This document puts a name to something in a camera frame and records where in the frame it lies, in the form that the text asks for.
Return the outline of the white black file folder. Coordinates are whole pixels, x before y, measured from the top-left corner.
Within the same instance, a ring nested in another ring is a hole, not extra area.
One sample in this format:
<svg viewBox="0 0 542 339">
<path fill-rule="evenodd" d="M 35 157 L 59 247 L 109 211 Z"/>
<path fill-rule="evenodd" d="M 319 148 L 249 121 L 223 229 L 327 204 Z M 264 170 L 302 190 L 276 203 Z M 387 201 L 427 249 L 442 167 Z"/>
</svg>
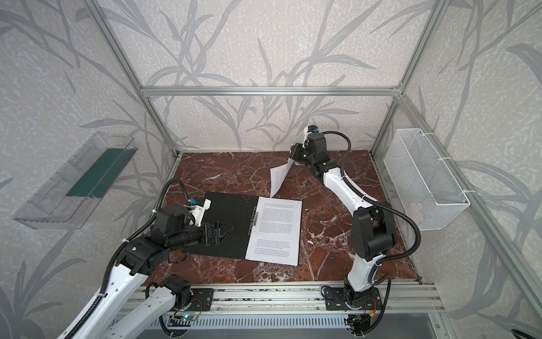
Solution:
<svg viewBox="0 0 542 339">
<path fill-rule="evenodd" d="M 201 226 L 214 234 L 191 247 L 191 253 L 298 265 L 301 201 L 219 192 L 206 192 L 204 198 L 210 206 Z"/>
</svg>

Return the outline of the printed paper sheet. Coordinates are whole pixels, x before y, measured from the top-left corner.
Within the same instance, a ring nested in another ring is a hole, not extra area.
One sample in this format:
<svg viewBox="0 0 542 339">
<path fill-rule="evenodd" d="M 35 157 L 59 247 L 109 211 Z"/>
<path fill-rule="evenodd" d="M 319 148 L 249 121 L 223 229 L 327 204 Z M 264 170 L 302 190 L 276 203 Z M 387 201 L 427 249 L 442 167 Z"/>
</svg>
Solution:
<svg viewBox="0 0 542 339">
<path fill-rule="evenodd" d="M 245 259 L 269 264 L 297 266 L 301 236 L 298 200 L 260 197 L 258 219 L 252 227 Z"/>
<path fill-rule="evenodd" d="M 294 161 L 289 158 L 287 163 L 270 169 L 270 198 L 273 198 L 282 187 Z"/>
</svg>

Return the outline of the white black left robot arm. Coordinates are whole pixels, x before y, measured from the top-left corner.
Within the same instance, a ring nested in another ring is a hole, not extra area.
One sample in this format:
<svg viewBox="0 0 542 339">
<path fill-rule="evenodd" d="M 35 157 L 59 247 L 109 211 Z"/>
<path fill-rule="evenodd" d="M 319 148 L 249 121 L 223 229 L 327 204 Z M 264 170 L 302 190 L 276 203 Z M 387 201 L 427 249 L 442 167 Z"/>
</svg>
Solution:
<svg viewBox="0 0 542 339">
<path fill-rule="evenodd" d="M 114 252 L 102 284 L 61 338 L 135 338 L 170 310 L 186 309 L 196 298 L 191 284 L 178 275 L 166 278 L 144 303 L 115 326 L 111 325 L 130 296 L 153 274 L 171 251 L 196 244 L 216 246 L 233 230 L 218 221 L 202 222 L 206 208 L 157 208 L 147 223 L 126 238 Z"/>
</svg>

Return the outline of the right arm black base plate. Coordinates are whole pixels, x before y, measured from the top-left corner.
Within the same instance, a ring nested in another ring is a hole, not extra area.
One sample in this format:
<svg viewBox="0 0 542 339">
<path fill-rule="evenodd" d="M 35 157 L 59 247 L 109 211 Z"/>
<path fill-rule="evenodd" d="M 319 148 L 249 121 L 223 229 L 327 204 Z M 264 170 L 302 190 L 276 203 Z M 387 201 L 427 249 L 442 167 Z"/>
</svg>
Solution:
<svg viewBox="0 0 542 339">
<path fill-rule="evenodd" d="M 363 292 L 353 292 L 346 287 L 333 288 L 324 285 L 320 288 L 320 294 L 325 301 L 328 311 L 361 311 L 374 312 L 381 310 L 383 299 L 376 287 L 370 287 Z"/>
</svg>

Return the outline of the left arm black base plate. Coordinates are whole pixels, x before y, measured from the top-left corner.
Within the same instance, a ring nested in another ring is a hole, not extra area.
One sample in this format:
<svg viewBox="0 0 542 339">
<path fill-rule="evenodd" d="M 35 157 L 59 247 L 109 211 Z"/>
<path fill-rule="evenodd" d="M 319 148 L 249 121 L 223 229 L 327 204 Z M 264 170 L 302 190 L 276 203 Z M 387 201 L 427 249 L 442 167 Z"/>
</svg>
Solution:
<svg viewBox="0 0 542 339">
<path fill-rule="evenodd" d="M 215 290 L 212 288 L 192 289 L 193 300 L 184 308 L 186 312 L 209 312 L 213 303 Z"/>
</svg>

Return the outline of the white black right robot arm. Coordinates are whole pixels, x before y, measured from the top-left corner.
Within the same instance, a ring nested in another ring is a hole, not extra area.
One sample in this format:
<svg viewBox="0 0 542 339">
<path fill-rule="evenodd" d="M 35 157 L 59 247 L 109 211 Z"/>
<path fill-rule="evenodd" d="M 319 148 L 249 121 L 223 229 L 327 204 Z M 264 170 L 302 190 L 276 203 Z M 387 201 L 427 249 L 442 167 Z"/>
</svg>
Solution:
<svg viewBox="0 0 542 339">
<path fill-rule="evenodd" d="M 327 151 L 327 135 L 347 142 L 343 161 L 338 163 Z M 289 158 L 305 165 L 323 186 L 334 193 L 352 216 L 351 241 L 355 258 L 344 281 L 344 299 L 354 306 L 366 299 L 374 286 L 378 260 L 385 258 L 397 244 L 393 213 L 371 203 L 373 198 L 355 184 L 346 173 L 351 151 L 350 139 L 338 131 L 320 131 L 310 125 L 302 143 L 291 147 Z"/>
</svg>

